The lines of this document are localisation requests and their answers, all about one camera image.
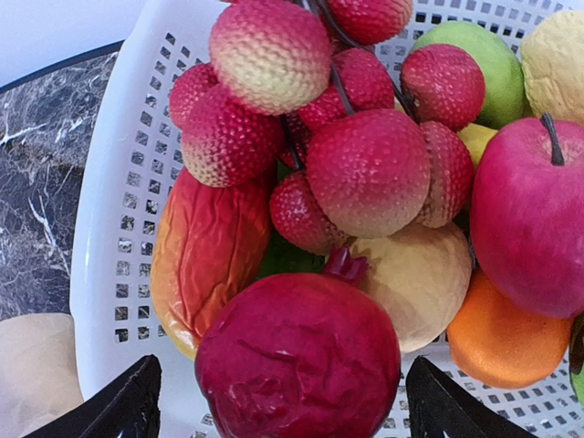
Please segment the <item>apple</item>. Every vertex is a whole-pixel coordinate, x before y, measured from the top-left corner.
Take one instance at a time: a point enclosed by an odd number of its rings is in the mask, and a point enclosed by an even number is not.
[[[518,306],[552,318],[584,311],[584,128],[527,118],[489,141],[474,179],[480,266]]]

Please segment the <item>yellow fruit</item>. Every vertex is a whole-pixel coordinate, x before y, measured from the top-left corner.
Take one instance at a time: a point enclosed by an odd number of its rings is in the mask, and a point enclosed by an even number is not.
[[[402,354],[431,343],[464,302],[472,261],[463,232],[453,223],[409,224],[388,237],[357,239],[350,252],[368,258],[360,288],[390,315]]]
[[[525,37],[521,59],[527,99],[537,117],[584,125],[584,11],[560,11]]]
[[[497,130],[492,130],[491,128],[475,123],[471,123],[458,132],[458,136],[466,145],[466,149],[471,152],[475,170],[481,161],[481,157],[483,157],[483,153],[485,153],[486,145],[497,133]]]

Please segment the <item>lychee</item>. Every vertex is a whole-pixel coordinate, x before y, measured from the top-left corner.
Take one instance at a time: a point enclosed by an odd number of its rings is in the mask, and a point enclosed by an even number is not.
[[[363,46],[398,35],[412,18],[412,0],[328,0],[345,33]]]
[[[296,112],[286,115],[288,129],[290,131],[291,146],[294,147],[300,161],[306,165],[308,144],[312,138],[312,131],[302,121]],[[294,157],[290,151],[290,145],[280,152],[279,159],[290,169],[296,169]]]
[[[395,107],[393,84],[387,69],[367,50],[350,48],[335,55],[333,62],[352,108],[356,111]],[[331,83],[318,98],[298,110],[313,132],[325,124],[347,117],[339,90]]]
[[[292,172],[273,191],[270,214],[276,230],[300,249],[328,256],[349,238],[322,212],[304,171]]]
[[[261,114],[297,110],[329,85],[327,30],[299,5],[274,0],[230,5],[213,26],[209,48],[219,81]]]
[[[459,131],[485,103],[483,72],[461,48],[433,44],[413,51],[401,67],[401,88],[414,97],[420,121],[440,121]]]
[[[420,212],[430,160],[420,127],[396,109],[335,120],[308,146],[307,178],[324,214],[348,235],[392,235]]]
[[[172,123],[183,130],[194,103],[217,83],[217,76],[210,63],[197,64],[182,73],[174,81],[171,90],[169,112]]]
[[[200,183],[229,187],[266,170],[284,143],[277,117],[237,104],[218,84],[193,106],[182,133],[182,157]]]
[[[475,168],[470,152],[438,121],[420,125],[430,156],[430,190],[416,222],[440,228],[460,213],[471,195]]]

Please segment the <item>black marble countertop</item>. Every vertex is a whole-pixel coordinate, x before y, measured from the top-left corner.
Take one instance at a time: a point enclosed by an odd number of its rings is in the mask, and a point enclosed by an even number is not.
[[[69,312],[79,192],[117,52],[0,94],[0,320]]]

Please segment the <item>white plastic basket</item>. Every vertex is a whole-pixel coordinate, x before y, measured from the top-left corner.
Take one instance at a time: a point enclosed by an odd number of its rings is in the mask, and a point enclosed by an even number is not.
[[[394,80],[422,32],[459,19],[496,30],[518,52],[545,16],[581,0],[414,0],[410,25],[377,45]],[[217,437],[193,363],[164,335],[150,297],[152,249],[169,191],[182,168],[180,132],[168,114],[173,80],[208,60],[211,27],[226,7],[217,0],[149,0],[124,43],[96,122],[78,207],[71,277],[78,373],[87,399],[145,354],[162,364],[161,437]],[[567,362],[522,391],[500,391],[465,376],[443,339],[403,358],[426,355],[485,405],[540,437],[584,437],[584,412]],[[376,435],[409,437],[401,381],[390,417]]]

